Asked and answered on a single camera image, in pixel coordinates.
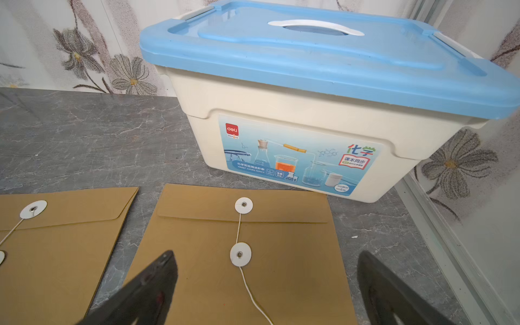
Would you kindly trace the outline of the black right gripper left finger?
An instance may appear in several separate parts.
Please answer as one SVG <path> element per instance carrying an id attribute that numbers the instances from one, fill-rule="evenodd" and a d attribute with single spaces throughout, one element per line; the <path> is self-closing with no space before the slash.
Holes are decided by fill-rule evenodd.
<path id="1" fill-rule="evenodd" d="M 165 251 L 80 324 L 164 324 L 178 279 L 173 251 Z"/>

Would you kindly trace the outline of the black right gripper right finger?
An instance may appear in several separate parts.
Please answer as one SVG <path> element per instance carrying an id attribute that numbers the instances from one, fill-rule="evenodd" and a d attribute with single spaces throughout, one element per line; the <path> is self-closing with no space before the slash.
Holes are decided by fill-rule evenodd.
<path id="1" fill-rule="evenodd" d="M 371 324 L 452 324 L 368 251 L 357 260 L 357 282 Z"/>

